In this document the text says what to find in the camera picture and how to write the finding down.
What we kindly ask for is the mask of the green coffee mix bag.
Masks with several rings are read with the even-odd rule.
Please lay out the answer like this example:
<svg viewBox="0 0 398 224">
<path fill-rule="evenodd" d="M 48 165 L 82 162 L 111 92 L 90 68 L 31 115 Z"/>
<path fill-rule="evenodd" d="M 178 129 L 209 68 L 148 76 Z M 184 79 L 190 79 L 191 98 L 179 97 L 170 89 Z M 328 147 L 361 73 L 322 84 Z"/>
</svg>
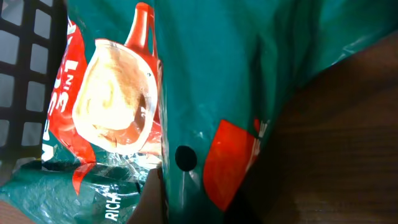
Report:
<svg viewBox="0 0 398 224">
<path fill-rule="evenodd" d="M 37 223 L 222 223 L 285 102 L 397 29 L 396 1 L 67 1 L 42 155 L 1 187 Z"/>
</svg>

